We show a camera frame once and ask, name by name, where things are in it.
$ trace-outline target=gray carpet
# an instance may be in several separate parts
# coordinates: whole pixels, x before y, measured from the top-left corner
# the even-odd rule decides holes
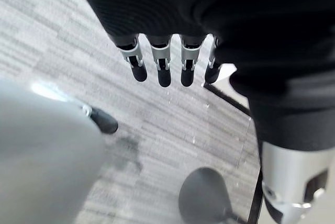
[[[148,79],[138,83],[85,0],[0,0],[0,75],[27,85],[53,81],[120,122],[106,136],[108,160],[77,223],[182,223],[182,182],[208,166],[225,178],[232,207],[247,219],[259,172],[251,119],[202,88],[211,39],[194,84],[180,83],[173,37],[172,84],[158,85],[141,36]]]

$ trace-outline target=robotic finger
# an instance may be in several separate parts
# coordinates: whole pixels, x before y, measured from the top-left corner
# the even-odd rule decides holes
[[[139,82],[145,81],[148,75],[146,66],[142,59],[138,34],[122,37],[108,36],[120,50],[124,59],[130,64],[134,78]]]
[[[219,45],[219,39],[217,37],[214,37],[214,41],[210,49],[207,69],[205,72],[205,81],[209,84],[212,84],[217,81],[222,66],[222,64],[215,61],[214,50],[218,45]]]
[[[148,36],[153,60],[157,67],[158,82],[162,87],[171,84],[170,72],[170,42],[171,35],[167,36]]]
[[[182,75],[181,82],[188,87],[193,83],[194,68],[197,63],[200,48],[205,40],[203,37],[181,35],[182,41]]]

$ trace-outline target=robotic hand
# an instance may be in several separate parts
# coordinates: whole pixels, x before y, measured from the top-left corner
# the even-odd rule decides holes
[[[182,38],[182,83],[212,33],[206,81],[223,63],[249,100],[263,191],[278,223],[296,223],[325,192],[335,152],[333,0],[88,0],[138,81],[147,78],[138,33],[150,41],[161,86],[171,82],[170,38]]]

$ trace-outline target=black fabric sleeve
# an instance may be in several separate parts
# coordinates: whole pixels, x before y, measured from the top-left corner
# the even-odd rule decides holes
[[[246,96],[261,146],[335,146],[335,0],[180,0],[179,11],[217,35],[216,61]]]

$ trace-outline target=black fingertip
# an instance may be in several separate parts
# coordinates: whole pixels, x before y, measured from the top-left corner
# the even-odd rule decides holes
[[[168,87],[171,84],[171,73],[170,70],[157,71],[158,82],[162,87]]]
[[[132,74],[134,75],[134,78],[138,82],[143,82],[147,79],[147,69],[146,66],[143,64],[141,67],[134,66],[134,68],[131,68]]]
[[[205,72],[205,81],[206,83],[212,84],[216,82],[219,78],[220,69],[216,66],[213,66],[213,68],[210,68],[207,66],[206,72]]]
[[[189,69],[182,70],[181,82],[185,87],[189,87],[193,83],[194,71]]]

